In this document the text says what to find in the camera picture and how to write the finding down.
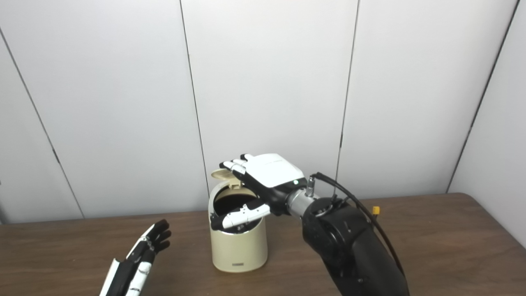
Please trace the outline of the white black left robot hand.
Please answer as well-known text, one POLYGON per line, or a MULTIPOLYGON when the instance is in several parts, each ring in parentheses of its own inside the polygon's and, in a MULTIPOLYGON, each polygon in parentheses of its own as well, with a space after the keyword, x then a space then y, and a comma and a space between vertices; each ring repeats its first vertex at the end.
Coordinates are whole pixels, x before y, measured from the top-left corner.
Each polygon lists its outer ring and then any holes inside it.
POLYGON ((170 246, 166 219, 151 225, 135 242, 123 261, 113 259, 100 296, 139 296, 156 256, 170 246))

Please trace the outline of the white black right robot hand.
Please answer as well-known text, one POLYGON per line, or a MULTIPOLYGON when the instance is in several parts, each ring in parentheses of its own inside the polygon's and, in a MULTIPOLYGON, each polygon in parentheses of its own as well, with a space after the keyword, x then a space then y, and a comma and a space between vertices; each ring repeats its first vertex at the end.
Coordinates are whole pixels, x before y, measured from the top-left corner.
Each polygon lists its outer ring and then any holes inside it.
POLYGON ((266 217, 285 214, 302 219, 314 201, 306 193, 307 179, 295 165, 276 153, 253 156, 220 163, 212 177, 234 180, 256 195, 256 199, 229 213, 210 215, 213 231, 225 231, 266 217))

